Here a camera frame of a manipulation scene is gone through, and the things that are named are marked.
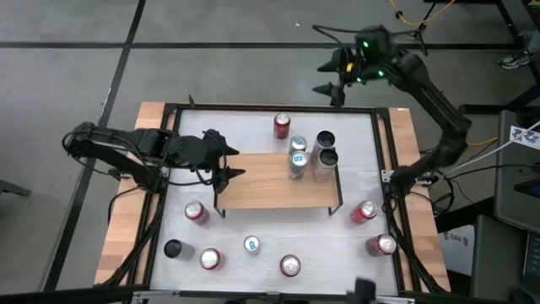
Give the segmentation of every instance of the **shoe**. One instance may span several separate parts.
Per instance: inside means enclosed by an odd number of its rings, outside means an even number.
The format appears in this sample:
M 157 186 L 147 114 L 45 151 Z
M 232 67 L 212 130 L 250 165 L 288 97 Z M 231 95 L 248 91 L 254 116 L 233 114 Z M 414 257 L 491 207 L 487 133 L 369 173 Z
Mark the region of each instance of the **shoe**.
M 518 55 L 508 55 L 499 59 L 499 65 L 505 69 L 519 68 L 522 65 L 527 65 L 532 61 L 534 54 L 524 51 Z

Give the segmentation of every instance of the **wooden platform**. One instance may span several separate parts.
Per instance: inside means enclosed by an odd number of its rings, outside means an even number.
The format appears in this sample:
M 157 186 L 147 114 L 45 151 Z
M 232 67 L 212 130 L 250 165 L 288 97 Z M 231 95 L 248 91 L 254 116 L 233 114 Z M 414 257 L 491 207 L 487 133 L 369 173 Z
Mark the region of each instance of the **wooden platform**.
M 252 154 L 227 157 L 231 168 L 242 168 L 246 173 L 229 181 L 229 186 L 218 196 L 220 209 L 278 209 L 326 208 L 339 205 L 335 174 L 317 182 L 311 176 L 311 164 L 304 178 L 289 178 L 286 154 Z

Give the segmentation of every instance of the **white table surface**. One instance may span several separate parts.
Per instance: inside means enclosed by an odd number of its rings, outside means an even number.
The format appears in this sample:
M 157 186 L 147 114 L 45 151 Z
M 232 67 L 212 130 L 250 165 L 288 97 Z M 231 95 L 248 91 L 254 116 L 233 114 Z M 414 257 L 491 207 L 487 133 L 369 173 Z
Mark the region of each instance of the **white table surface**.
M 152 290 L 212 290 L 299 294 L 343 295 L 354 289 L 356 277 L 372 279 L 377 295 L 395 296 L 396 278 L 390 256 L 373 258 L 365 251 L 365 241 L 386 233 L 386 217 L 381 211 L 383 198 L 371 117 L 368 114 L 288 113 L 291 129 L 288 139 L 273 137 L 273 117 L 266 111 L 183 111 L 179 133 L 202 137 L 202 131 L 218 130 L 227 144 L 241 153 L 286 153 L 289 138 L 306 137 L 311 151 L 316 135 L 329 130 L 336 136 L 343 206 L 332 217 L 327 209 L 228 210 L 221 219 L 213 209 L 211 187 L 170 186 L 154 260 Z M 188 170 L 171 171 L 173 182 L 194 182 Z M 184 208 L 193 199 L 208 209 L 205 226 L 186 219 Z M 353 225 L 349 212 L 360 201 L 370 199 L 379 214 L 364 225 Z M 255 235 L 262 246 L 257 256 L 243 249 L 246 236 Z M 196 248 L 194 259 L 167 258 L 163 247 L 175 238 Z M 204 248 L 215 247 L 225 255 L 220 271 L 201 268 L 198 256 Z M 288 278 L 281 274 L 279 261 L 296 255 L 300 273 Z

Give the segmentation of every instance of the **yellow cable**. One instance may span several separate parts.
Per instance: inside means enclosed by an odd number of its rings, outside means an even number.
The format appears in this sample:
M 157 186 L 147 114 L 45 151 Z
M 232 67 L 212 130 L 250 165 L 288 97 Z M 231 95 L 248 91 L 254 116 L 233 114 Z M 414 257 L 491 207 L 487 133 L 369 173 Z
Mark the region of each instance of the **yellow cable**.
M 479 146 L 483 146 L 485 144 L 491 144 L 493 143 L 494 141 L 498 140 L 499 138 L 491 138 L 491 139 L 488 139 L 486 141 L 483 141 L 481 143 L 467 143 L 468 145 L 470 146 L 473 146 L 473 147 L 479 147 Z
M 394 13 L 397 13 L 397 6 L 396 4 L 394 3 L 394 0 L 389 0 L 390 1 L 390 4 L 391 6 L 394 8 Z M 449 6 L 451 6 L 456 0 L 452 0 L 450 1 L 448 4 L 446 4 L 439 12 L 437 12 L 436 14 L 434 14 L 433 16 L 427 18 L 426 20 L 423 20 L 423 21 L 420 21 L 420 22 L 408 22 L 407 20 L 405 20 L 405 18 L 403 18 L 402 15 L 399 16 L 399 18 L 403 21 L 403 23 L 405 24 L 409 24 L 409 25 L 420 25 L 422 23 L 427 23 L 428 21 L 434 19 L 435 17 L 437 17 L 440 13 L 444 12 L 445 9 L 447 9 Z

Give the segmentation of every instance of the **sticker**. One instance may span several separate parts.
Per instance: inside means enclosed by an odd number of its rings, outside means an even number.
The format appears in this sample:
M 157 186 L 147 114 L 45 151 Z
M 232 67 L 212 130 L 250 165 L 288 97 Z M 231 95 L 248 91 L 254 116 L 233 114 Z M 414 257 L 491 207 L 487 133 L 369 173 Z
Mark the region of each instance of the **sticker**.
M 534 149 L 540 149 L 540 133 L 534 131 L 527 131 L 524 128 L 518 128 L 511 126 L 510 127 L 510 140 L 517 138 L 514 142 L 518 144 L 523 144 L 527 147 Z

